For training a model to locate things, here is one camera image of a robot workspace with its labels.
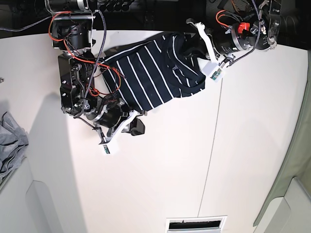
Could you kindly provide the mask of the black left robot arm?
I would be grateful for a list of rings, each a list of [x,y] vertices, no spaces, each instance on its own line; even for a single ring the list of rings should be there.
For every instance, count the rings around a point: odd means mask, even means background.
[[[187,58],[199,57],[206,60],[224,57],[224,62],[233,65],[239,58],[234,54],[244,51],[249,55],[254,50],[267,51],[277,45],[280,30],[281,3],[277,0],[248,0],[244,10],[240,10],[232,2],[233,11],[224,9],[225,1],[221,1],[215,14],[216,28],[204,27],[192,18],[186,24],[196,32],[186,37],[182,47],[183,55]]]

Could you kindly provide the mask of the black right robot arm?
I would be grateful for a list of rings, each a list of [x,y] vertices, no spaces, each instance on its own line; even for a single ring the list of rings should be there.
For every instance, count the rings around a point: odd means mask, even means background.
[[[62,51],[58,65],[63,113],[83,121],[102,137],[105,137],[102,127],[108,129],[108,136],[115,134],[118,127],[132,136],[144,134],[145,126],[137,116],[126,122],[133,110],[117,95],[121,88],[121,72],[102,58],[106,38],[102,38],[97,55],[91,52],[96,43],[92,32],[96,17],[101,19],[104,35],[107,34],[106,21],[97,1],[47,0],[45,6],[52,16],[48,28],[52,46]],[[107,94],[95,87],[98,69],[111,71],[115,79]]]

